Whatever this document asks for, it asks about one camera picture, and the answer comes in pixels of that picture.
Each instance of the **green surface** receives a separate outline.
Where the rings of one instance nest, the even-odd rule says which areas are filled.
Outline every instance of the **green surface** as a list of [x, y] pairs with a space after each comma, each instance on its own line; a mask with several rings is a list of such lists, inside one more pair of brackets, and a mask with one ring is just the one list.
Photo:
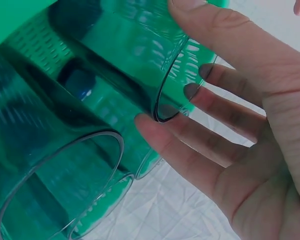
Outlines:
[[0, 44], [18, 27], [56, 0], [0, 0]]

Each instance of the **fingernail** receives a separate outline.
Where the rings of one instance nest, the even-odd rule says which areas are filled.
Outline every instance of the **fingernail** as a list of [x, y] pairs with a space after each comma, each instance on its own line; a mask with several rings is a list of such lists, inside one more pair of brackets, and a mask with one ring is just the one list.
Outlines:
[[199, 74], [203, 78], [203, 80], [205, 81], [207, 80], [207, 78], [209, 77], [212, 71], [213, 66], [214, 66], [213, 63], [203, 64], [202, 66], [200, 66]]
[[190, 11], [206, 5], [206, 0], [172, 0], [173, 5], [182, 11]]
[[189, 100], [192, 99], [198, 92], [199, 88], [200, 88], [200, 85], [196, 84], [196, 83], [190, 83], [190, 84], [186, 85], [183, 89], [185, 97]]

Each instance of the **stacked cups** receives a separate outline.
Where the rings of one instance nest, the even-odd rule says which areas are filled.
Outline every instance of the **stacked cups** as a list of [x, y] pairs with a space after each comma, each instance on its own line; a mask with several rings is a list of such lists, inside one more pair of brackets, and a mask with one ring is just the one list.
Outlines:
[[188, 115], [215, 59], [166, 0], [58, 0], [21, 26], [0, 46], [0, 240], [89, 233], [161, 159], [134, 117]]

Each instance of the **wrinkled sheet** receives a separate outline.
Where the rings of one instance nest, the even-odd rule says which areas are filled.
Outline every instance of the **wrinkled sheet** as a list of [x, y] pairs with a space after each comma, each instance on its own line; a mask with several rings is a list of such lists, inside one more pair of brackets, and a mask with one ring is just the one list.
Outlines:
[[[300, 18], [293, 15], [294, 0], [269, 2], [232, 0], [229, 7], [247, 15], [264, 30], [300, 51]], [[227, 65], [220, 58], [218, 63]], [[262, 110], [227, 92], [207, 87], [225, 98], [263, 114]], [[251, 145], [251, 142], [204, 113], [195, 111], [192, 118], [232, 142]], [[147, 177], [133, 184], [114, 212], [85, 239], [237, 240], [239, 238], [211, 200], [182, 179], [167, 163], [161, 162]]]

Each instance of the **green plastic cup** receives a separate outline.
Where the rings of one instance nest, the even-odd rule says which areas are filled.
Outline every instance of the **green plastic cup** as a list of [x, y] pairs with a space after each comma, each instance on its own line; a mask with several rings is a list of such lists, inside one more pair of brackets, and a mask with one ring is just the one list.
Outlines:
[[96, 228], [102, 219], [110, 214], [124, 198], [133, 181], [133, 174], [125, 174], [117, 170], [104, 193], [82, 216], [71, 224], [69, 239], [79, 240]]
[[122, 152], [117, 131], [0, 47], [0, 240], [57, 239], [104, 192]]
[[178, 74], [184, 72], [175, 70], [189, 38], [171, 18], [166, 0], [59, 0], [49, 15], [96, 75], [156, 121], [166, 122], [184, 108], [187, 84], [203, 82], [198, 64], [184, 66], [182, 81]]

